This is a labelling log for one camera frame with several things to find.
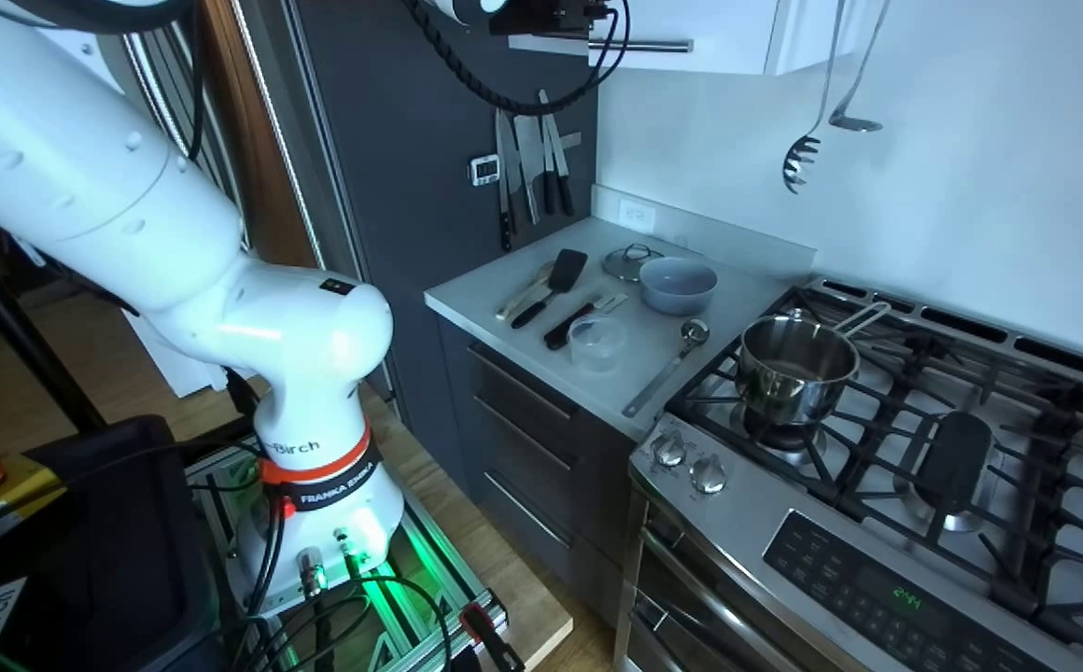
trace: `stove burner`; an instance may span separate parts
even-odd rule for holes
[[[817,424],[812,427],[771,427],[763,414],[744,411],[740,429],[759,450],[766,450],[771,461],[792,465],[792,467],[805,465],[810,461],[805,451],[820,450],[820,427]]]
[[[909,514],[934,521],[942,514],[946,529],[970,529],[977,514],[974,505],[984,501],[977,493],[980,472],[994,450],[994,434],[977,414],[951,411],[937,424],[937,434],[919,465],[914,478],[898,478],[895,488],[907,497]]]

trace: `gas stove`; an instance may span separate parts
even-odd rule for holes
[[[1083,668],[1083,355],[831,282],[769,314],[837,324],[870,302],[893,309],[853,337],[857,379],[826,417],[763,424],[725,349],[632,455],[636,481],[857,664]]]

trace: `white backsplash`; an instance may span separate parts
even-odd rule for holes
[[[895,0],[850,101],[885,130],[820,126],[787,193],[781,156],[817,89],[820,70],[621,70],[601,89],[598,185],[1083,351],[1083,0]]]

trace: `stove knob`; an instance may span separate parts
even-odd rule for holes
[[[692,487],[695,487],[695,493],[702,493],[702,497],[719,493],[719,488],[725,488],[719,461],[697,461],[697,465],[692,467]]]
[[[669,467],[669,472],[688,465],[688,450],[683,450],[679,434],[663,429],[653,436],[653,465]]]

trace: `white countertop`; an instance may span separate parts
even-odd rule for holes
[[[648,404],[628,417],[622,406],[636,400],[636,394],[647,390],[647,381],[663,369],[679,351],[679,320],[683,319],[662,319],[647,309],[636,285],[621,285],[601,272],[601,259],[628,247],[647,243],[663,254],[692,254],[683,247],[672,247],[663,239],[638,234],[632,228],[614,228],[606,221],[580,221],[548,239],[538,239],[524,251],[512,251],[487,264],[479,264],[440,289],[424,293],[424,305],[449,319],[456,330],[470,333],[486,349],[500,351],[560,396],[576,400],[622,436],[647,436],[662,406],[710,363],[718,360],[769,302],[776,302],[801,271],[734,271],[719,259],[729,251],[714,254],[714,271],[719,277],[710,305],[697,314],[710,320],[710,341],[688,355],[688,363],[648,396]],[[560,251],[581,251],[587,271],[580,285],[568,295],[555,295],[529,324],[512,330],[509,320],[497,320],[497,305],[505,305],[509,295],[515,295],[529,277],[538,277],[540,264],[548,264]],[[744,233],[730,234],[725,247],[734,247],[753,259],[753,247],[781,247],[769,234],[745,239]],[[628,302],[612,309],[628,324],[628,349],[621,351],[621,368],[612,375],[581,375],[571,368],[568,349],[548,351],[540,337],[576,314],[587,300],[622,293]]]

